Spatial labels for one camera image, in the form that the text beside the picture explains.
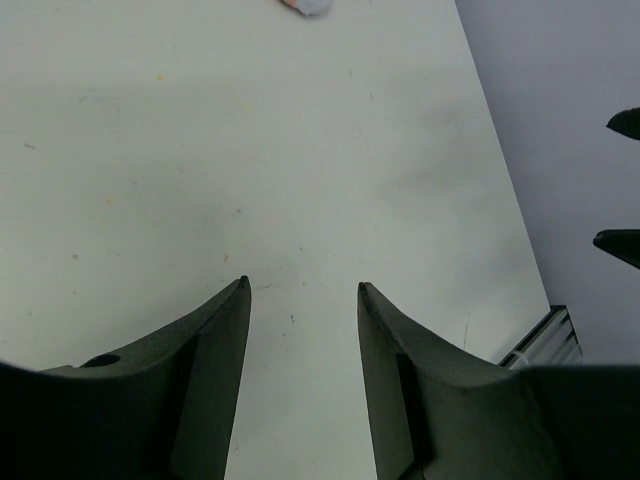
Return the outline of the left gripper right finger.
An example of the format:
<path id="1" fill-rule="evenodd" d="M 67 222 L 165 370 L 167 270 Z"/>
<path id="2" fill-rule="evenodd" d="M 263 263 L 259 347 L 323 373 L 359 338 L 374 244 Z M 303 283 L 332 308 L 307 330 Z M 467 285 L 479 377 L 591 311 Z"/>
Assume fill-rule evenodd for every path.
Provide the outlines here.
<path id="1" fill-rule="evenodd" d="M 358 287 L 369 426 L 381 479 L 635 479 L 639 370 L 482 360 Z"/>

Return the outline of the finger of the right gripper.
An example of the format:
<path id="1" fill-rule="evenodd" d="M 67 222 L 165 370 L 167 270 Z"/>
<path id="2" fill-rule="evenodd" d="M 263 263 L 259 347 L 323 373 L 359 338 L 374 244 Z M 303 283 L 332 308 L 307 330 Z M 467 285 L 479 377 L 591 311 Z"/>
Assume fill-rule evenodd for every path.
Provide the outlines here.
<path id="1" fill-rule="evenodd" d="M 609 255 L 640 269 L 640 230 L 607 229 L 598 232 L 593 245 Z"/>
<path id="2" fill-rule="evenodd" d="M 606 127 L 626 138 L 640 140 L 640 108 L 634 107 L 616 113 Z"/>

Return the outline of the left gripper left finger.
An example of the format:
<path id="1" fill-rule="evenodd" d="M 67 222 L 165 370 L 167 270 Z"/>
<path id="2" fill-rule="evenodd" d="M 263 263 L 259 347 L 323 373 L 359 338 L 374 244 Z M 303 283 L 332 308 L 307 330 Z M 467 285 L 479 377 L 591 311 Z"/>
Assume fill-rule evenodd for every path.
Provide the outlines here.
<path id="1" fill-rule="evenodd" d="M 78 367 L 1 367 L 5 479 L 221 479 L 249 330 L 241 277 Z"/>

